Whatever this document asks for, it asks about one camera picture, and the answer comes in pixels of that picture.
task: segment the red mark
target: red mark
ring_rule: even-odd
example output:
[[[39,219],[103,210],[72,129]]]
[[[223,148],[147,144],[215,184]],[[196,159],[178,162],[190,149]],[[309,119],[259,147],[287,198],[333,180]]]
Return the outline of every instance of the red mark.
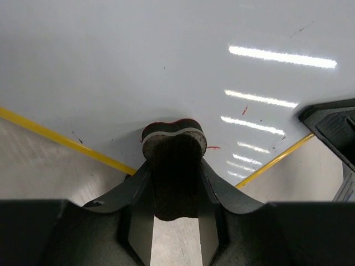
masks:
[[[216,149],[220,149],[221,147],[218,147],[218,146],[208,146],[207,147],[207,149],[214,149],[214,150],[216,150]]]
[[[245,107],[245,109],[244,109],[244,111],[243,111],[242,115],[245,115],[246,110],[248,110],[248,106],[246,106],[246,107]]]

